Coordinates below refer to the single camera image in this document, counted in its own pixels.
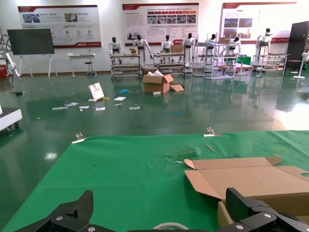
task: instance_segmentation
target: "stool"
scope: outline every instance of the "stool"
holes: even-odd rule
[[[85,62],[85,64],[88,65],[88,71],[86,72],[86,76],[94,76],[95,75],[95,72],[92,70],[92,62]]]

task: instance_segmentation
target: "box on shelf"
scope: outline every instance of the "box on shelf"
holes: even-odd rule
[[[167,93],[169,91],[169,83],[174,79],[171,75],[144,75],[143,83],[146,93],[161,92]]]
[[[287,213],[309,223],[309,178],[307,171],[294,166],[277,166],[278,156],[236,159],[189,160],[195,169],[185,171],[197,192],[220,199],[217,220],[220,227],[233,223],[225,206],[227,188],[244,197],[262,200],[279,213]]]
[[[179,53],[183,52],[183,46],[182,45],[173,45],[172,46],[172,53]]]

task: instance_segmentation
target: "television screen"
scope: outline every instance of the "television screen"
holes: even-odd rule
[[[50,29],[8,30],[14,55],[54,54]]]

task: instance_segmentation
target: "wall poster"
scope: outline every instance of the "wall poster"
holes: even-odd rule
[[[50,28],[55,48],[101,47],[97,5],[18,6],[23,29]]]

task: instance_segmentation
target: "glossy floor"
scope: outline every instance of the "glossy floor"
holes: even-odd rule
[[[0,81],[2,107],[21,108],[20,129],[0,131],[0,229],[12,217],[75,134],[160,135],[256,130],[309,130],[309,79],[296,80],[282,73],[226,80],[175,78],[183,92],[160,96],[143,93],[142,83],[108,75],[24,77],[14,90]],[[88,85],[100,82],[109,101],[88,102]],[[127,94],[120,94],[122,89]],[[12,91],[25,91],[16,97]],[[113,101],[118,96],[122,102]],[[78,106],[52,111],[53,107],[77,102]],[[80,111],[79,106],[90,106]],[[96,107],[105,106],[105,111]],[[140,106],[139,110],[129,107]]]

